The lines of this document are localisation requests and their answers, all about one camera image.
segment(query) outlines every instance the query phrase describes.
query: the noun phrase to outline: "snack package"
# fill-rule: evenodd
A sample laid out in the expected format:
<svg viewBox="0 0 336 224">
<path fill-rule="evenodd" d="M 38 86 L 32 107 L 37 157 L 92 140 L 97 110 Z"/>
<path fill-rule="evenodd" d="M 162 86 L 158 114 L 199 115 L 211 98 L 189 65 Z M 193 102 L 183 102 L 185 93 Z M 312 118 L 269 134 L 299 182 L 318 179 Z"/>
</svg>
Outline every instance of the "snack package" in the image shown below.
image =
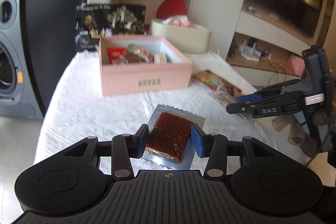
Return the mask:
<svg viewBox="0 0 336 224">
<path fill-rule="evenodd" d="M 190 112 L 157 105 L 148 121 L 150 136 L 142 158 L 173 170 L 189 170 L 195 156 L 190 127 L 197 123 L 202 128 L 204 121 Z"/>
<path fill-rule="evenodd" d="M 154 63 L 155 64 L 166 64 L 167 57 L 165 53 L 154 54 Z"/>
<path fill-rule="evenodd" d="M 209 70 L 198 72 L 194 75 L 196 79 L 208 85 L 213 91 L 220 89 L 233 97 L 242 96 L 242 90 L 235 87 L 222 77 Z"/>
<path fill-rule="evenodd" d="M 146 150 L 182 162 L 193 122 L 162 112 L 148 138 Z"/>
<path fill-rule="evenodd" d="M 138 55 L 127 51 L 125 56 L 125 63 L 126 64 L 141 63 L 141 59 Z"/>
<path fill-rule="evenodd" d="M 126 56 L 126 49 L 123 47 L 106 48 L 109 55 L 110 64 L 123 64 Z"/>
<path fill-rule="evenodd" d="M 136 45 L 134 43 L 129 44 L 127 46 L 127 50 L 131 53 L 138 55 L 141 60 L 145 62 L 152 62 L 152 54 L 150 52 L 147 52 L 143 47 L 140 47 L 139 45 Z"/>
<path fill-rule="evenodd" d="M 146 7 L 128 4 L 82 4 L 76 7 L 76 52 L 96 51 L 101 37 L 143 34 Z"/>
<path fill-rule="evenodd" d="M 230 104 L 234 104 L 234 103 L 239 103 L 239 101 L 232 97 L 231 95 L 229 95 L 228 93 L 220 90 L 220 89 L 217 89 L 216 91 L 214 92 L 211 92 L 209 93 L 209 95 L 214 98 L 217 102 L 219 102 L 223 107 L 227 107 L 227 105 L 230 105 Z M 241 118 L 246 118 L 248 120 L 251 120 L 252 119 L 252 116 L 251 114 L 248 114 L 248 113 L 237 113 L 236 115 L 240 116 Z"/>
</svg>

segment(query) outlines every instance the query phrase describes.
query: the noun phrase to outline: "red snack bag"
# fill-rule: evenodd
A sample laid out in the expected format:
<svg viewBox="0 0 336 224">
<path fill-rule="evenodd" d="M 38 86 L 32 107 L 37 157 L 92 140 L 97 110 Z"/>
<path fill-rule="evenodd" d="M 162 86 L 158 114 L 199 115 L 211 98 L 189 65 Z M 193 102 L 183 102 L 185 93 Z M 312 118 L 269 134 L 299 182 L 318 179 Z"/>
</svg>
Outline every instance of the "red snack bag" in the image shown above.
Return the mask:
<svg viewBox="0 0 336 224">
<path fill-rule="evenodd" d="M 106 48 L 109 55 L 110 64 L 124 63 L 126 49 L 123 47 L 109 47 Z"/>
</svg>

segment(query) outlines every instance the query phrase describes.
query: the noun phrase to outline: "wooden shelf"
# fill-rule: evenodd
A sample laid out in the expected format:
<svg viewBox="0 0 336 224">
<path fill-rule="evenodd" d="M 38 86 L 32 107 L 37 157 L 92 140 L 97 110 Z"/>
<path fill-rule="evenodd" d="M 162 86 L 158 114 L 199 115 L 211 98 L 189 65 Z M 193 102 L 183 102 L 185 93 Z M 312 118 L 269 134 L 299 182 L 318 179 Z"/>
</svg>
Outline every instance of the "wooden shelf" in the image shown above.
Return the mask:
<svg viewBox="0 0 336 224">
<path fill-rule="evenodd" d="M 226 62 L 228 62 L 231 66 L 277 72 L 277 70 L 271 65 L 271 63 L 268 61 L 266 57 L 261 57 L 259 59 L 259 62 L 255 62 L 255 61 L 246 60 L 244 57 L 240 55 L 239 46 L 244 43 L 244 40 L 249 39 L 249 38 L 250 37 L 247 35 L 235 33 L 234 41 L 237 44 L 238 49 L 236 50 L 235 57 L 227 57 Z M 284 74 L 284 70 L 285 70 L 287 75 L 297 76 L 297 74 L 294 73 L 291 69 L 286 68 L 285 66 L 283 67 L 280 66 L 280 64 L 282 65 L 286 64 L 288 57 L 291 54 L 290 51 L 287 51 L 281 47 L 277 47 L 271 43 L 268 43 L 262 40 L 257 41 L 257 48 L 259 50 L 265 50 L 267 48 L 271 50 L 272 52 L 271 60 L 282 74 Z"/>
<path fill-rule="evenodd" d="M 247 10 L 247 7 L 249 5 L 253 5 L 255 7 L 255 13 L 250 12 Z M 288 32 L 292 36 L 296 37 L 297 39 L 300 39 L 307 45 L 313 45 L 315 44 L 313 37 L 310 37 L 307 33 L 302 31 L 299 27 L 294 25 L 293 23 L 289 22 L 282 16 L 279 16 L 279 20 L 275 20 L 272 17 L 270 17 L 271 10 L 268 9 L 267 7 L 258 4 L 257 2 L 253 0 L 244 0 L 244 5 L 241 9 L 243 12 L 252 15 L 254 17 L 260 18 L 276 27 L 279 29 L 282 29 L 285 32 Z"/>
<path fill-rule="evenodd" d="M 270 62 L 267 60 L 266 57 L 261 57 L 259 62 L 254 62 L 246 60 L 244 57 L 240 55 L 239 52 L 237 52 L 235 57 L 226 58 L 226 62 L 229 63 L 231 66 L 277 72 L 277 70 L 270 64 Z M 289 68 L 280 66 L 280 63 L 278 62 L 275 61 L 272 62 L 282 74 L 284 74 L 285 70 L 287 75 L 297 76 L 296 73 L 294 73 Z"/>
</svg>

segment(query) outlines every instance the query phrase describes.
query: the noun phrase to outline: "white table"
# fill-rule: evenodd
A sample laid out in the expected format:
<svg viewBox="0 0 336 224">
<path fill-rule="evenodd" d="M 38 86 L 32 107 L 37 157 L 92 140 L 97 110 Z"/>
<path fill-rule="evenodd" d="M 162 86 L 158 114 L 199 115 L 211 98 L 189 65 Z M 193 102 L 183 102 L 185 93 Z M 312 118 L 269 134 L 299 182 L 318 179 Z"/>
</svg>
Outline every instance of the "white table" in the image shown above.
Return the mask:
<svg viewBox="0 0 336 224">
<path fill-rule="evenodd" d="M 188 54 L 193 72 L 209 69 L 250 94 L 255 89 L 217 54 Z M 96 53 L 78 53 L 61 77 L 52 97 L 41 128 L 35 163 L 53 155 L 75 142 L 97 136 L 100 141 L 111 140 L 122 133 L 134 134 L 147 123 L 157 104 L 162 103 L 205 117 L 205 133 L 220 133 L 229 140 L 241 141 L 253 136 L 295 160 L 303 153 L 290 145 L 288 133 L 276 132 L 271 118 L 248 122 L 238 115 L 229 115 L 225 108 L 209 96 L 211 90 L 192 79 L 189 87 L 139 94 L 103 97 L 100 85 L 99 59 Z M 145 160 L 132 159 L 134 173 L 139 169 L 166 169 Z M 192 169 L 203 173 L 207 159 L 195 155 Z M 229 157 L 227 173 L 239 168 L 238 157 Z M 100 169 L 110 174 L 110 158 L 102 158 Z"/>
</svg>

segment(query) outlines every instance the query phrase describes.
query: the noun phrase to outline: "beige container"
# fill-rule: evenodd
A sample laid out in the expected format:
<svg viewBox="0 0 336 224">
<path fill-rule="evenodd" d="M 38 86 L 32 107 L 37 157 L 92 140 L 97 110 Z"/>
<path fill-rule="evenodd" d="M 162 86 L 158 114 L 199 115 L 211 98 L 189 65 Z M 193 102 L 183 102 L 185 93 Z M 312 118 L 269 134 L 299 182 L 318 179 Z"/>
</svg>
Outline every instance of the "beige container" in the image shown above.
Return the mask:
<svg viewBox="0 0 336 224">
<path fill-rule="evenodd" d="M 151 34 L 163 36 L 181 52 L 205 53 L 208 51 L 211 32 L 200 25 L 193 24 L 185 28 L 162 24 L 162 20 L 153 19 Z"/>
</svg>

